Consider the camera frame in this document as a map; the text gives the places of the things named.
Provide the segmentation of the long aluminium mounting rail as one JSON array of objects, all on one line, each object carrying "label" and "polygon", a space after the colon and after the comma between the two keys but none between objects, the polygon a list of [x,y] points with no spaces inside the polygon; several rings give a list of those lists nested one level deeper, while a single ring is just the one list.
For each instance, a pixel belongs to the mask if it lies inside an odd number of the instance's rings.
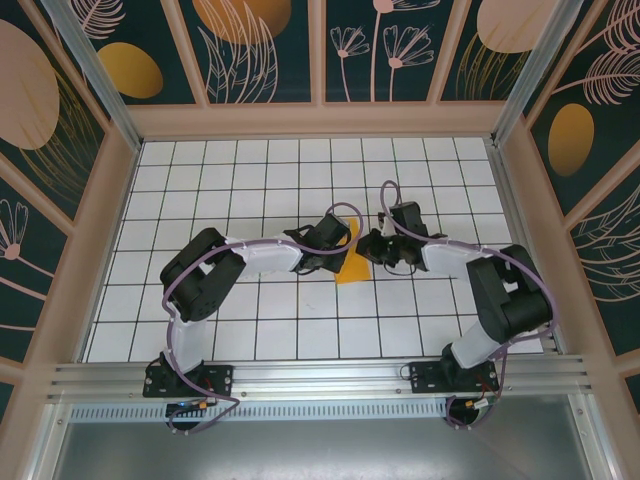
[{"label": "long aluminium mounting rail", "polygon": [[[240,361],[232,396],[247,401],[409,398],[406,359]],[[46,399],[52,403],[141,402],[145,363],[61,364]],[[586,394],[592,391],[577,355],[507,358],[505,396]]]}]

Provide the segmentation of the aluminium side rail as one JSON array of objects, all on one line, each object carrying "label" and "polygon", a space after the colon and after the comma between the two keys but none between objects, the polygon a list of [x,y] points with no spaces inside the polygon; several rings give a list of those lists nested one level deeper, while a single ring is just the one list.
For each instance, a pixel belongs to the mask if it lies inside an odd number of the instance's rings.
[{"label": "aluminium side rail", "polygon": [[[513,242],[525,247],[531,259],[535,260],[535,249],[531,243],[531,235],[526,224],[524,210],[518,199],[504,156],[501,150],[491,143],[487,143],[485,147]],[[531,338],[541,340],[545,354],[561,354],[562,345],[558,342],[557,336],[557,302],[547,285],[542,285],[542,292],[551,302],[551,320],[543,327],[540,327],[534,334],[531,334]]]}]

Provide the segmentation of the aluminium frame post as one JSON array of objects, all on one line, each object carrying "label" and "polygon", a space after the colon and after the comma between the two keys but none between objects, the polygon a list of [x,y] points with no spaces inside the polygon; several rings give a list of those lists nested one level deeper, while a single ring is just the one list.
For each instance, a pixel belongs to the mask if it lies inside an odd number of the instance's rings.
[{"label": "aluminium frame post", "polygon": [[85,71],[98,97],[111,115],[127,145],[138,153],[141,137],[127,107],[100,61],[89,38],[82,31],[75,14],[66,0],[41,0],[52,22],[69,47],[76,61]]},{"label": "aluminium frame post", "polygon": [[508,139],[574,25],[583,3],[584,0],[557,0],[491,131],[491,144],[494,148],[499,149]]}]

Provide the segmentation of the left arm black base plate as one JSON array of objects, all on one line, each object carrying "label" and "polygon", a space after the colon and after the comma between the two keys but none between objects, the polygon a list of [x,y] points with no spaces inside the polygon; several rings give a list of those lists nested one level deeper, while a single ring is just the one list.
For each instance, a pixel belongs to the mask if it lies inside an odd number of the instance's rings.
[{"label": "left arm black base plate", "polygon": [[[231,394],[233,367],[230,365],[202,364],[185,376],[207,392],[224,396]],[[178,398],[203,396],[203,393],[186,384],[169,366],[153,365],[145,370],[142,395],[144,398]]]}]

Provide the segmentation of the grey metal panel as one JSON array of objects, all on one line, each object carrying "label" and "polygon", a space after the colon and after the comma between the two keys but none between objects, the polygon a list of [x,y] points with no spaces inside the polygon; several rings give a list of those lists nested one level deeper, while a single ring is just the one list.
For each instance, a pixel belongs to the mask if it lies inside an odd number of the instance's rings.
[{"label": "grey metal panel", "polygon": [[75,424],[54,480],[592,480],[564,430],[524,438],[436,419],[223,422],[194,436],[160,424]]}]

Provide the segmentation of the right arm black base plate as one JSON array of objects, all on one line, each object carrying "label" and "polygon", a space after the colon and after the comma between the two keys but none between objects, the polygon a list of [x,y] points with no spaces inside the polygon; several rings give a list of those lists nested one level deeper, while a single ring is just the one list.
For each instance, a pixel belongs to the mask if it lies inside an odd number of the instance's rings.
[{"label": "right arm black base plate", "polygon": [[495,364],[490,361],[471,369],[447,366],[442,361],[411,362],[408,367],[413,393],[480,394],[499,388]]}]

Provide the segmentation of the white grid board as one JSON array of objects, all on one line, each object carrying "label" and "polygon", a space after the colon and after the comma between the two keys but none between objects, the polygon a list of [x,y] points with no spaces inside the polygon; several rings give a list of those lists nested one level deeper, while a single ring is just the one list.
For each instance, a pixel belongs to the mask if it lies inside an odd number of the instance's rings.
[{"label": "white grid board", "polygon": [[[165,344],[162,268],[202,229],[240,239],[318,222],[335,206],[377,226],[384,181],[418,203],[432,233],[511,243],[479,138],[149,142],[142,148],[86,340],[86,362],[141,362]],[[371,280],[318,271],[251,277],[206,323],[208,360],[431,356],[477,321],[469,286],[406,265],[369,263]]]}]

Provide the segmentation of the yellow cloth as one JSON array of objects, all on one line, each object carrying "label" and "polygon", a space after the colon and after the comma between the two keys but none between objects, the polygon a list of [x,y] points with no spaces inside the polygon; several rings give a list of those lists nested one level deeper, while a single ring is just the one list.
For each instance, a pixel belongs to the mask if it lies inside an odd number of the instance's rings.
[{"label": "yellow cloth", "polygon": [[[348,223],[351,235],[355,236],[359,230],[358,219],[356,217],[349,217]],[[339,241],[338,246],[343,246],[346,243],[348,242],[345,236]],[[369,262],[366,258],[356,253],[356,246],[352,246],[348,250],[341,270],[339,273],[334,274],[334,278],[337,285],[371,280]]]}]

